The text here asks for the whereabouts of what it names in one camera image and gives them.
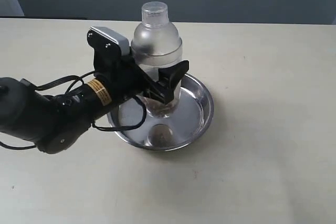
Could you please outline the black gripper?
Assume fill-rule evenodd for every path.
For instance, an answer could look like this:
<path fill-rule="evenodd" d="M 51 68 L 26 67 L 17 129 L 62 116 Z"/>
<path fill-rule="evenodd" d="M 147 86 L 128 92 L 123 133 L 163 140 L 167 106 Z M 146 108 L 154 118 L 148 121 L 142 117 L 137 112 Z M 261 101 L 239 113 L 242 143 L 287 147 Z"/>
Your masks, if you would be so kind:
<path fill-rule="evenodd" d="M 183 60 L 171 67 L 160 68 L 159 79 L 155 82 L 137 65 L 131 49 L 123 56 L 118 45 L 100 35 L 89 38 L 88 44 L 94 50 L 94 75 L 106 80 L 107 89 L 114 99 L 144 93 L 161 103 L 170 103 L 177 85 L 190 67 L 189 61 Z"/>

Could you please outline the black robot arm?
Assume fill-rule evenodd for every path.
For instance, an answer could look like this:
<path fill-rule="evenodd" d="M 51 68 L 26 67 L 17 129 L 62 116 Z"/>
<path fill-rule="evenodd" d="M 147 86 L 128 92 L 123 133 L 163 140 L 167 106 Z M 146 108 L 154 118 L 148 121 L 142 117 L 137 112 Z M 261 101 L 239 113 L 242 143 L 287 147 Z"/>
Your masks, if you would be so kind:
<path fill-rule="evenodd" d="M 81 76 L 70 75 L 42 86 L 26 79 L 1 78 L 1 132 L 29 141 L 47 154 L 68 149 L 96 120 L 139 94 L 170 103 L 189 70 L 183 60 L 160 68 L 154 81 L 136 63 L 129 41 L 106 27 L 91 27 L 87 42 L 94 50 L 94 78 L 77 87 Z"/>

